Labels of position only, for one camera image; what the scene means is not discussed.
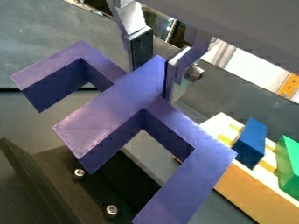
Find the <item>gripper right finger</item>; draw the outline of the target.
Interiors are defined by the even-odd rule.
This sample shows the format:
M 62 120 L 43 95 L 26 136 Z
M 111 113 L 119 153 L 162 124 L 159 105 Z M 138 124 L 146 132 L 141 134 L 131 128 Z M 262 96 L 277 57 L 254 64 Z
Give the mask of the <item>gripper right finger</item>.
M 186 45 L 165 64 L 163 98 L 169 102 L 174 98 L 175 85 L 182 85 L 183 80 L 199 82 L 205 73 L 197 61 L 209 51 L 211 35 L 198 29 L 187 29 L 185 40 L 191 46 Z

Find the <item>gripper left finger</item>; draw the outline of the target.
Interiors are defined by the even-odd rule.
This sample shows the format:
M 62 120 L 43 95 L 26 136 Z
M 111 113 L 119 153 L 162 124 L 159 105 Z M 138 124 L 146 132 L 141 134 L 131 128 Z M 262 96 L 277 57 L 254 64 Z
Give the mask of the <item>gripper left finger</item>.
M 154 57 L 154 29 L 146 24 L 142 4 L 137 0 L 107 0 L 122 31 L 130 70 L 137 70 Z

